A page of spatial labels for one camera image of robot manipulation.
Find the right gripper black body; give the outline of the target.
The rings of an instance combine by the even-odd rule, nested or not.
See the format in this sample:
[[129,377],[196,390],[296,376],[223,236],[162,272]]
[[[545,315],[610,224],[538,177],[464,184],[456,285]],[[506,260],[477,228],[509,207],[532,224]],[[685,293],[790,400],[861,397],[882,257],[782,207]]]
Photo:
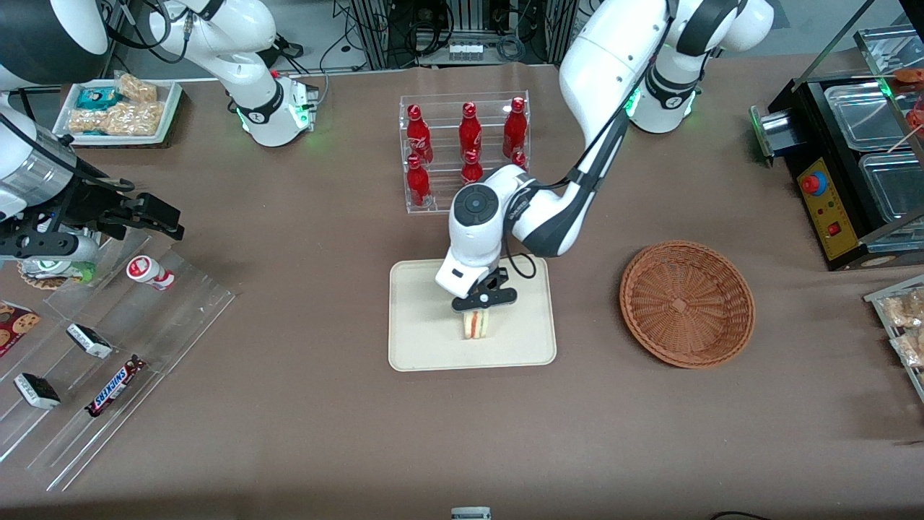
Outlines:
[[60,194],[42,204],[3,209],[3,257],[92,257],[97,246],[91,237],[70,233],[89,228],[118,239],[108,216],[132,217],[130,198],[119,191],[72,181]]

